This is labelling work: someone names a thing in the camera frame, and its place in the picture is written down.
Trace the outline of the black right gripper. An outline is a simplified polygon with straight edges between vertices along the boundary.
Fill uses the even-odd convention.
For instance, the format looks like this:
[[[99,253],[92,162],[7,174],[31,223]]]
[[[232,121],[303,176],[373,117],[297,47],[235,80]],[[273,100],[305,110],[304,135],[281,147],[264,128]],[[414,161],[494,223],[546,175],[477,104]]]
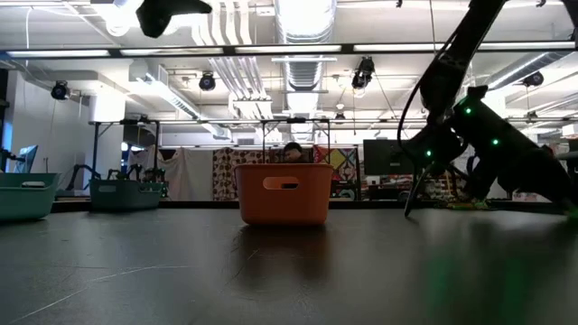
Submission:
[[[487,194],[496,181],[505,191],[539,194],[556,204],[574,204],[567,171],[482,102],[486,86],[468,88],[452,108],[451,126],[479,159],[468,169],[470,194]]]

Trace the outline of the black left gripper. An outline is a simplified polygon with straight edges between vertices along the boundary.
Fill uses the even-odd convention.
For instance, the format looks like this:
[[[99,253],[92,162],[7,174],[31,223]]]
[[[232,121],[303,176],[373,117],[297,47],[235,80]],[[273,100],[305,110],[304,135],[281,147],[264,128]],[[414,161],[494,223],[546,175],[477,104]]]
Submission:
[[[212,6],[202,0],[144,0],[135,15],[142,33],[149,38],[158,38],[175,15],[211,12]]]

